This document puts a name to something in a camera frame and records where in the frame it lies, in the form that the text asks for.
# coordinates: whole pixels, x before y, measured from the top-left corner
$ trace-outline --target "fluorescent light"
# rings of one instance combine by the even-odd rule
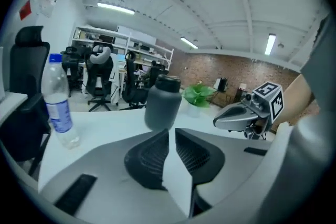
[[[198,49],[196,45],[192,44],[189,40],[186,40],[184,37],[181,37],[181,40],[183,42],[186,42],[189,46],[192,46],[194,49]]]
[[[114,6],[114,5],[109,5],[109,4],[104,4],[104,3],[98,3],[97,5],[98,5],[98,7],[110,8],[110,9],[118,10],[119,12],[125,12],[125,13],[132,14],[132,15],[135,13],[131,9],[122,8],[122,7],[118,7],[118,6]]]
[[[273,46],[274,46],[276,38],[277,38],[276,35],[269,34],[269,36],[268,36],[268,42],[267,42],[267,47],[266,47],[266,50],[265,50],[265,54],[266,55],[270,55],[271,54],[271,51],[273,49]]]

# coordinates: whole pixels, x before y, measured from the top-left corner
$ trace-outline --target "red paper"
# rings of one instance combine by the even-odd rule
[[[26,2],[26,4],[20,9],[20,19],[23,20],[26,18],[30,13],[32,9],[30,8],[30,0]]]

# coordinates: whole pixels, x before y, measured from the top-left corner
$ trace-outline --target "ceiling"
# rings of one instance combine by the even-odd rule
[[[323,0],[82,0],[87,18],[99,27],[126,25],[194,53],[249,57],[299,69],[307,60],[319,22],[327,14]],[[134,16],[97,8],[97,2],[134,9]],[[270,56],[268,35],[276,34]]]

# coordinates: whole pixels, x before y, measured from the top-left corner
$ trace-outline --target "bottle label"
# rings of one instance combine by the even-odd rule
[[[48,104],[50,120],[58,133],[65,133],[72,127],[68,100],[57,104]]]

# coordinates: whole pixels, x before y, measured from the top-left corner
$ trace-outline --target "white cloth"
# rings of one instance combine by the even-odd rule
[[[109,81],[112,82],[111,85],[111,93],[110,93],[110,101],[111,104],[116,104],[120,99],[120,85],[119,85],[119,66],[118,66],[118,57],[116,54],[111,54],[111,58],[113,61],[113,68],[111,70]],[[83,70],[83,84],[82,84],[82,93],[87,97],[88,92],[86,91],[86,83],[88,81],[88,70],[84,66]],[[97,78],[96,87],[101,87],[101,79]]]

